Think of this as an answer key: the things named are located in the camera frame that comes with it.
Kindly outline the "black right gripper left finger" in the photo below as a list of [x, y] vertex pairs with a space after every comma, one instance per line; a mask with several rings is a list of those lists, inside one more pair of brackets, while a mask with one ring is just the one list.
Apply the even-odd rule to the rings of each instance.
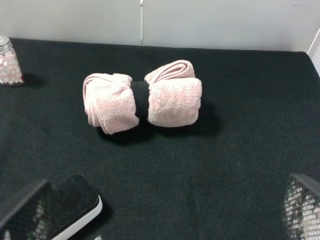
[[0, 204], [2, 240], [48, 240], [52, 225], [53, 192], [45, 179], [29, 183]]

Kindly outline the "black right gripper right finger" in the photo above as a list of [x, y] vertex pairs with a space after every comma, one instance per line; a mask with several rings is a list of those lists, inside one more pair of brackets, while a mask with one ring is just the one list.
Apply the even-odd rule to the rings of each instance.
[[304, 174], [290, 174], [283, 200], [282, 219], [290, 240], [318, 240], [320, 183]]

